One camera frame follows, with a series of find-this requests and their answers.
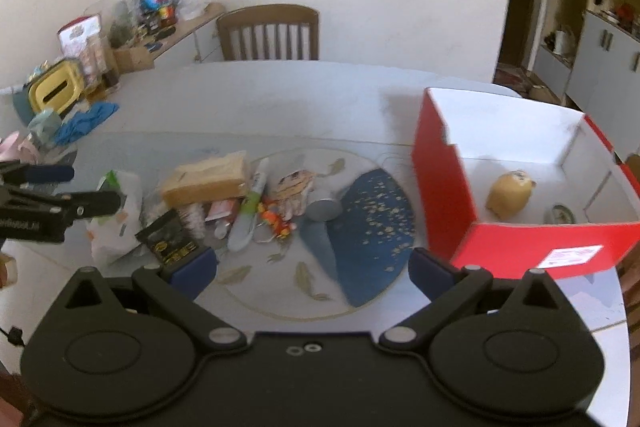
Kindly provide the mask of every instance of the red box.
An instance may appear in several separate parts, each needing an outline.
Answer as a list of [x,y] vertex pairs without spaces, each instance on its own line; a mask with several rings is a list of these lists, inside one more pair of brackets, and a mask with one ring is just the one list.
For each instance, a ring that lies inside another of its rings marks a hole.
[[[555,279],[615,266],[640,240],[640,185],[583,113],[496,94],[425,90],[412,152],[430,250],[502,278],[532,267]],[[536,181],[508,222],[484,207],[503,173]],[[553,204],[574,225],[544,225]]]

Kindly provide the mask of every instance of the brown cardboard box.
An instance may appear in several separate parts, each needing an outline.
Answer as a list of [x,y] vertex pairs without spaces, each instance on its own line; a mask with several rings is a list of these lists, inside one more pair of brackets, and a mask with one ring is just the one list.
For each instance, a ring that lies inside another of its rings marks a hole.
[[113,50],[113,57],[120,74],[154,68],[154,59],[144,46]]

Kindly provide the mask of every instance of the cabinet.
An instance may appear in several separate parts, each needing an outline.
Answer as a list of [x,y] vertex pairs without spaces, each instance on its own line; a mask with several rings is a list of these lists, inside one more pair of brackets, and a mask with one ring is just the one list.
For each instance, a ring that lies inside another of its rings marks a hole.
[[587,12],[566,93],[624,159],[640,146],[640,42]]
[[[591,120],[601,129],[613,144],[615,150],[621,156],[628,155],[623,143],[625,130],[618,125],[620,110],[625,98],[628,96],[628,87],[637,69],[636,58],[640,52],[640,44],[626,33],[615,27],[609,31],[605,56],[600,65],[598,83],[593,90],[589,104],[585,112]],[[638,148],[640,138],[636,142],[634,151]]]
[[602,89],[593,95],[593,121],[625,160],[640,146],[640,42],[626,34],[620,35],[620,53],[612,64],[608,78],[601,79]]
[[615,29],[611,24],[592,13],[585,13],[574,69],[566,89],[567,95],[585,112],[600,77],[602,62],[607,54],[606,41],[611,29]]
[[546,47],[540,46],[533,64],[533,72],[554,95],[562,98],[571,70]]
[[187,35],[154,60],[155,68],[181,68],[200,61],[196,39],[193,34]]
[[218,32],[216,29],[216,22],[211,21],[201,28],[195,31],[196,46],[198,47],[198,54],[200,60],[204,60],[209,57],[215,49],[220,47],[220,40],[218,40]]

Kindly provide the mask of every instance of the white table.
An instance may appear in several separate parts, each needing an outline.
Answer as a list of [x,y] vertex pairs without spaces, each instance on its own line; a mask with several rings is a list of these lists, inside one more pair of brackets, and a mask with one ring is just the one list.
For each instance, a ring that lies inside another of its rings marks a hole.
[[[250,156],[256,157],[264,153],[260,147],[270,140],[284,140],[290,148],[333,145],[369,156],[385,151],[408,155],[425,87],[517,96],[505,87],[424,71],[330,62],[227,62],[144,71],[123,78],[122,89],[113,97],[120,110],[92,136],[80,140],[76,167],[82,169],[86,161],[82,151],[91,150],[92,139],[94,144],[100,140],[107,144],[123,139],[122,133],[134,142],[140,136],[152,140],[157,133],[174,138],[184,133],[178,140],[207,133],[229,143],[242,137]],[[5,306],[0,311],[0,326],[19,325],[28,338],[73,270],[91,264],[91,257],[70,245],[9,242],[6,251],[17,257],[20,276],[17,285],[2,291]],[[212,286],[197,302],[205,308],[215,302],[218,312],[224,296]],[[561,286],[594,331],[606,357],[606,374],[590,412],[607,427],[624,427],[630,369],[615,272],[566,280]],[[221,316],[245,330],[300,331],[303,325],[306,331],[340,331],[358,329],[362,323],[377,334],[428,302],[406,272],[379,301],[338,319],[302,324],[281,321],[274,325],[273,319],[265,323],[260,314],[237,308],[232,319]],[[18,357],[17,348],[0,343],[0,359],[9,369],[17,370]]]

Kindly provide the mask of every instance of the cardboard box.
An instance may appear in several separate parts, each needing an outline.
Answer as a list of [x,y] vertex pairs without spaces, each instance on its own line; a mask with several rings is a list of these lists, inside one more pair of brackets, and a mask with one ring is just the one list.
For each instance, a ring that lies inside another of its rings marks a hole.
[[[640,185],[583,113],[496,94],[427,89],[412,153],[429,248],[496,277],[532,267],[555,279],[615,266],[640,239]],[[508,223],[485,208],[508,171],[536,181]],[[544,225],[553,204],[575,225]]]

